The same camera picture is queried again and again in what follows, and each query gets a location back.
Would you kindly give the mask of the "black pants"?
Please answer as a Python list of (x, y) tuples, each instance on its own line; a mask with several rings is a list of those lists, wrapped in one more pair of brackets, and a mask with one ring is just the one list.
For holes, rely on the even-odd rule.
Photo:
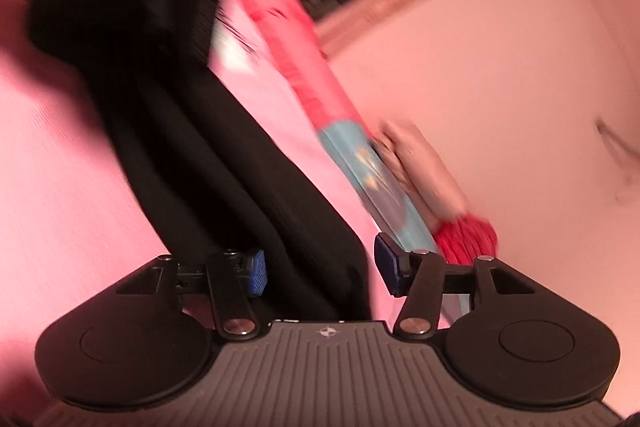
[(280, 319), (370, 315), (367, 254), (210, 70), (218, 0), (32, 0), (32, 43), (73, 66), (145, 216), (178, 260), (263, 254)]

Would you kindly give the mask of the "pile of red clothes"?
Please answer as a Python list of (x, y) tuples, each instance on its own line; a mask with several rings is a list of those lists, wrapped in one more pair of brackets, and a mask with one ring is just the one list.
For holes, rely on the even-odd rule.
[(480, 256), (496, 257), (498, 236), (491, 224), (471, 213), (442, 222), (434, 234), (440, 252), (450, 265), (472, 265)]

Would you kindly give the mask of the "teal striped pillow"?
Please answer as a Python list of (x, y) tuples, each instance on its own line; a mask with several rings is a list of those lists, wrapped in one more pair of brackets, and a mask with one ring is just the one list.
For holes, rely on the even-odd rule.
[(386, 122), (376, 143), (351, 120), (328, 124), (318, 135), (378, 227), (407, 251), (437, 251), (433, 233), (439, 225), (470, 210), (460, 186), (413, 124)]

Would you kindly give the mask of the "pink printed bed sheet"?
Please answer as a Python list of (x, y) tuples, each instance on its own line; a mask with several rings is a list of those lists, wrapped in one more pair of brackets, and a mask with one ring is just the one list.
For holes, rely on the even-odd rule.
[[(49, 402), (34, 364), (62, 314), (163, 254), (84, 85), (25, 34), (29, 0), (1, 0), (1, 410)], [(212, 67), (371, 247), (378, 226), (321, 145), (240, 0), (221, 0)]]

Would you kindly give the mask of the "red quilt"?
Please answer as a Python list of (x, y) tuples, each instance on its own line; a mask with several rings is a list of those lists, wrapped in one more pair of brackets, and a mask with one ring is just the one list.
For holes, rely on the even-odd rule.
[(321, 49), (316, 25), (299, 0), (239, 0), (270, 49), (314, 129), (352, 121), (366, 129)]

